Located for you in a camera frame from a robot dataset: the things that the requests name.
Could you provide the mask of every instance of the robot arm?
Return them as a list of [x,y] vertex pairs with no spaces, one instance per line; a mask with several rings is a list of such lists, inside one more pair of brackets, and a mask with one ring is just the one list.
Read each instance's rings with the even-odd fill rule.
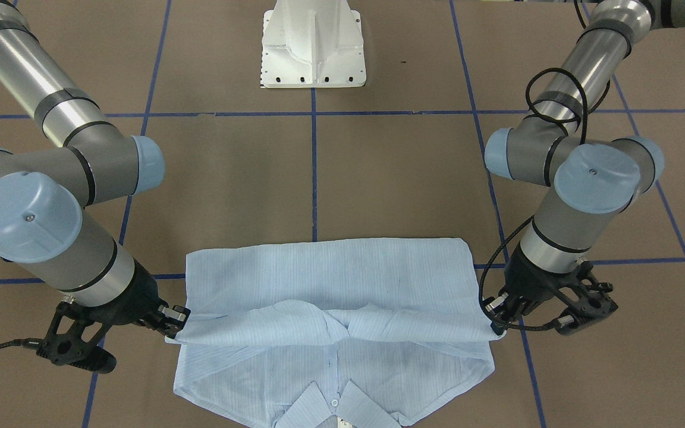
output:
[[[157,187],[165,166],[157,144],[126,137],[65,75],[0,1],[0,80],[58,148],[13,155],[0,149],[0,256],[65,295],[37,354],[56,365],[108,372],[98,346],[112,325],[135,323],[170,338],[188,309],[168,307],[155,280],[84,208]],[[73,319],[57,334],[63,317]],[[84,329],[102,328],[85,342]]]
[[[528,97],[530,112],[519,127],[489,138],[489,171],[549,187],[505,267],[504,287],[497,298],[483,301],[498,333],[552,297],[567,309],[546,328],[562,334],[617,309],[609,297],[612,285],[598,282],[584,257],[609,222],[654,185],[664,158],[657,144],[643,137],[594,141],[571,134],[581,124],[585,132],[590,101],[633,46],[661,27],[685,27],[685,2],[601,2],[562,68],[536,76],[556,73],[535,101]],[[563,288],[578,299],[568,298]]]

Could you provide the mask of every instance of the folded shirt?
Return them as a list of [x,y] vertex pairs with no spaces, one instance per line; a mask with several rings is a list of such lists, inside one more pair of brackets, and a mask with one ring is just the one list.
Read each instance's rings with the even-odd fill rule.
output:
[[187,255],[174,393],[252,428],[413,425],[493,372],[460,239]]

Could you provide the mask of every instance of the white plastic base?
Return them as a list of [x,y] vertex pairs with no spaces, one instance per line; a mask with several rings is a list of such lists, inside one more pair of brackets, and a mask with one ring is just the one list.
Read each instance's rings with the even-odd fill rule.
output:
[[262,87],[366,83],[361,14],[346,0],[277,0],[263,16]]

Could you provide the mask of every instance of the shirt tag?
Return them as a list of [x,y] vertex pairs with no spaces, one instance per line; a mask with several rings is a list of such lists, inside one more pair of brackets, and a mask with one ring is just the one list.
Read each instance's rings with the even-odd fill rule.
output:
[[347,420],[342,420],[339,417],[337,418],[337,428],[356,428],[353,426],[350,422]]

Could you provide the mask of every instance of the shirt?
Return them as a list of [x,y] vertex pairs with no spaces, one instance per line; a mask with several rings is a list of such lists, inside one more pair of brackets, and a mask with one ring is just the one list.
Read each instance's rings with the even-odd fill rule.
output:
[[187,255],[174,393],[252,428],[412,425],[493,372],[460,239]]

